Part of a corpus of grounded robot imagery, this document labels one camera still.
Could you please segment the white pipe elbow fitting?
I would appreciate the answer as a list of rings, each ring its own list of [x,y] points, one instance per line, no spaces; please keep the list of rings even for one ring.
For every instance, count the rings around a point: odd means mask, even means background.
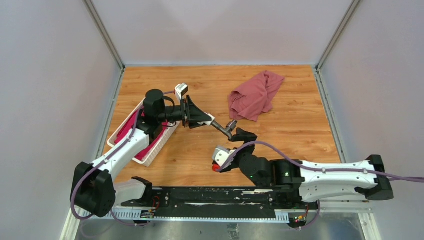
[[[215,117],[213,115],[211,115],[210,113],[206,113],[206,121],[199,121],[198,124],[201,126],[210,126],[214,120]]]

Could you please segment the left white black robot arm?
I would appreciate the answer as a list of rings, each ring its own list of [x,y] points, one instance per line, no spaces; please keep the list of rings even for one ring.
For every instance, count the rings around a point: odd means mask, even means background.
[[[173,102],[172,98],[159,89],[149,90],[141,108],[135,112],[132,128],[123,139],[98,159],[76,166],[70,194],[70,210],[75,218],[85,220],[76,207],[88,211],[90,217],[101,218],[122,202],[135,200],[142,207],[152,203],[153,193],[147,189],[148,181],[133,177],[118,187],[114,180],[139,152],[159,139],[165,123],[182,122],[191,129],[212,124],[215,118],[211,114],[198,108],[190,96],[182,97],[186,92],[186,89],[175,90],[180,104],[166,106],[165,102]]]

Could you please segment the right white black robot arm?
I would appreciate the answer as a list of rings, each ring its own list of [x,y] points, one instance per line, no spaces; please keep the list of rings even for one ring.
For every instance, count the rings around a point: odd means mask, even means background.
[[[317,163],[291,159],[240,128],[234,137],[244,144],[233,150],[225,149],[217,171],[240,169],[256,187],[287,193],[285,201],[292,209],[341,196],[362,195],[368,201],[394,198],[380,155],[353,163]]]

